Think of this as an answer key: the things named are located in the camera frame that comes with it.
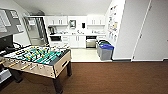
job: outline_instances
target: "dark hardwood floor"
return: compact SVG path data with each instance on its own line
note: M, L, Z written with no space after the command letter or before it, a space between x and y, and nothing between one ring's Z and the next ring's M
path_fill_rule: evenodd
M72 63L60 74L63 94L168 94L168 62ZM52 79L23 73L0 94L55 94Z

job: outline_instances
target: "foosball table leg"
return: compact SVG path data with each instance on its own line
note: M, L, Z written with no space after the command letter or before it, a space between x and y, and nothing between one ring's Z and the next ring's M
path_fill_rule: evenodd
M63 90L62 90L62 85L61 85L59 76L57 76L56 79L53 79L53 83L54 83L56 94L62 94Z
M22 77L17 70L9 68L9 71L12 74L12 76L14 77L16 83L20 83L22 81Z
M71 76L72 75L72 70L71 70L71 61L67 64L67 75Z

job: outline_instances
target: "countertop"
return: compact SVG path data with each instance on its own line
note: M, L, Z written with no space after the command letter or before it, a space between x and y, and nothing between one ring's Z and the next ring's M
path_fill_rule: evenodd
M105 36L106 34L99 34L99 33L85 33L85 34L72 34L72 33L67 33L67 34L54 34L54 35L49 35L49 36Z

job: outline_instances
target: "microwave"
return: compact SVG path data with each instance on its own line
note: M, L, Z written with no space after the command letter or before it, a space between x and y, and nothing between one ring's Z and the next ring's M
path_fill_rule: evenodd
M61 36L50 36L51 41L61 41Z

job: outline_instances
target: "foosball table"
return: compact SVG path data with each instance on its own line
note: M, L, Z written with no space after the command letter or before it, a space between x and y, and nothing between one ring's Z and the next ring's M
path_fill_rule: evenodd
M61 71L67 66L68 76L72 75L71 51L64 48L27 46L3 55L0 64L9 68L18 81L20 77L16 70L52 78L56 94L63 92L59 80Z

